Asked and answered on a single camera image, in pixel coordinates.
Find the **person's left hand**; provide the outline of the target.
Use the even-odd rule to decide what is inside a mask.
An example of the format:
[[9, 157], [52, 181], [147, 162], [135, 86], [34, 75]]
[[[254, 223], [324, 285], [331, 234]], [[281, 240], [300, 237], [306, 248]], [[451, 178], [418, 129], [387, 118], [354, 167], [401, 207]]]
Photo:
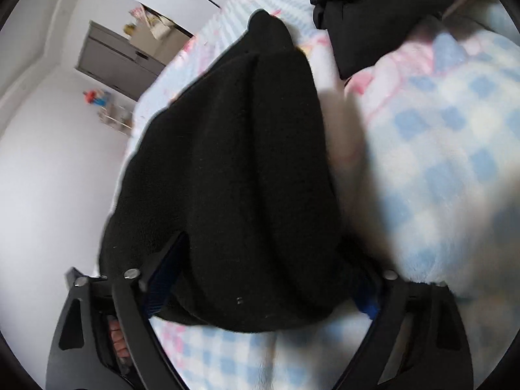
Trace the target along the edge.
[[130, 353], [126, 345], [120, 323], [117, 319], [111, 319], [109, 321], [109, 331], [117, 357], [121, 360], [129, 359]]

